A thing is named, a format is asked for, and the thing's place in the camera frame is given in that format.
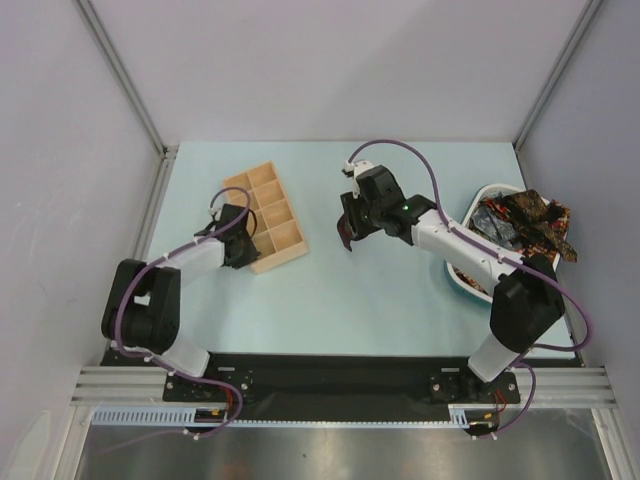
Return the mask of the wooden compartment tray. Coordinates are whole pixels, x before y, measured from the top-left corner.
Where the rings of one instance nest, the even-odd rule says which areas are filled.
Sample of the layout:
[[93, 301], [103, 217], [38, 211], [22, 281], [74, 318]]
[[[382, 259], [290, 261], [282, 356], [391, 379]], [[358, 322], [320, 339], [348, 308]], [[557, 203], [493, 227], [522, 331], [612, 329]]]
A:
[[309, 252], [309, 247], [284, 185], [272, 162], [227, 177], [224, 187], [248, 192], [250, 209], [247, 232], [259, 255], [249, 265], [254, 274], [262, 274]]

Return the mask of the red navy striped tie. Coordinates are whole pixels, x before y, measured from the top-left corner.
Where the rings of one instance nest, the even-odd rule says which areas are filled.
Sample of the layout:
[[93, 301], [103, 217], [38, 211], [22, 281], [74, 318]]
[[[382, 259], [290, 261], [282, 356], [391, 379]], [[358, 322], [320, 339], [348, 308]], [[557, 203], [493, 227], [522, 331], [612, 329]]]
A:
[[347, 220], [344, 214], [342, 214], [337, 221], [337, 231], [342, 239], [345, 241], [351, 238], [350, 232], [348, 229]]

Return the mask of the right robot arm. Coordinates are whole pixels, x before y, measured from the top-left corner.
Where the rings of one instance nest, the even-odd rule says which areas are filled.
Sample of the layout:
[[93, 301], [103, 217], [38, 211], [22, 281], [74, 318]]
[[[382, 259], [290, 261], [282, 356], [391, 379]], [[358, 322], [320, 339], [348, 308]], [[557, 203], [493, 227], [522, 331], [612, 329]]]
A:
[[551, 262], [543, 255], [523, 258], [489, 242], [420, 194], [406, 197], [382, 165], [357, 161], [342, 172], [352, 182], [340, 197], [343, 214], [337, 224], [345, 247], [382, 231], [440, 256], [490, 296], [490, 332], [470, 356], [470, 370], [461, 376], [469, 399], [486, 400], [497, 389], [496, 377], [565, 314]]

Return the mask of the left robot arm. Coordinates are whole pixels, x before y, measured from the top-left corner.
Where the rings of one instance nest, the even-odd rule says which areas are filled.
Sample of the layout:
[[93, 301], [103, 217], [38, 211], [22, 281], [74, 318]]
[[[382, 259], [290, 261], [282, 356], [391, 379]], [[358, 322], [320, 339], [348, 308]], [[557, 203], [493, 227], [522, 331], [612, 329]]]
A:
[[156, 262], [121, 261], [103, 314], [102, 335], [127, 352], [157, 358], [169, 370], [187, 375], [185, 388], [195, 398], [213, 398], [220, 376], [207, 367], [208, 351], [181, 330], [181, 294], [221, 268], [241, 269], [257, 260], [254, 233], [247, 230], [256, 223], [251, 208], [226, 203], [176, 253]]

